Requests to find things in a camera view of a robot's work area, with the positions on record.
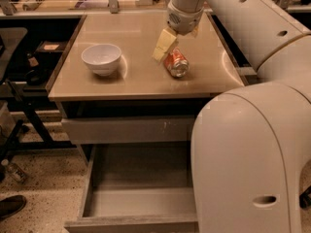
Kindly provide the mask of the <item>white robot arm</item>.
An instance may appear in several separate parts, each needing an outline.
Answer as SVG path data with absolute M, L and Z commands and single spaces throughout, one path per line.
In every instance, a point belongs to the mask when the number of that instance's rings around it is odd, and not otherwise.
M 310 31 L 271 0 L 170 0 L 155 59 L 209 5 L 259 76 L 198 114 L 191 171 L 199 233 L 301 233 L 311 150 Z

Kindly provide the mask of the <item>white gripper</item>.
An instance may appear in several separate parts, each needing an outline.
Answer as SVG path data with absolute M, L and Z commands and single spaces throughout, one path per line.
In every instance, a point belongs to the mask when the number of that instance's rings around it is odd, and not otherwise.
M 184 12 L 170 2 L 167 7 L 167 24 L 170 28 L 167 27 L 161 31 L 155 45 L 153 59 L 161 62 L 176 47 L 177 34 L 187 35 L 190 33 L 193 38 L 196 38 L 202 14 L 202 9 L 197 12 Z

